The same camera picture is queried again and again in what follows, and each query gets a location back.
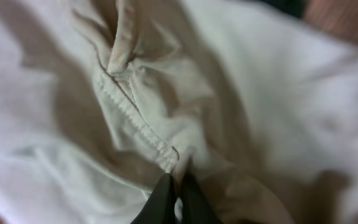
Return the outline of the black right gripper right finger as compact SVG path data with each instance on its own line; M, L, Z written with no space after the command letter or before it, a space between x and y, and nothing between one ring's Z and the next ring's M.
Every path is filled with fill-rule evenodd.
M181 183L183 224L223 224L213 212L195 177L186 174Z

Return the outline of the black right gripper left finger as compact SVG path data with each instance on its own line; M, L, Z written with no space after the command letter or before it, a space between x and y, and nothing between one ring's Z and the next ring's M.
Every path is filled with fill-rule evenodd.
M173 177L164 174L131 224L175 224L176 201Z

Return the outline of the beige khaki shorts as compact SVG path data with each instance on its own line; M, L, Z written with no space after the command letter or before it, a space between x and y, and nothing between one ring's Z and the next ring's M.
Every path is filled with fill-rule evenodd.
M252 1L0 1L0 219L358 223L358 46Z

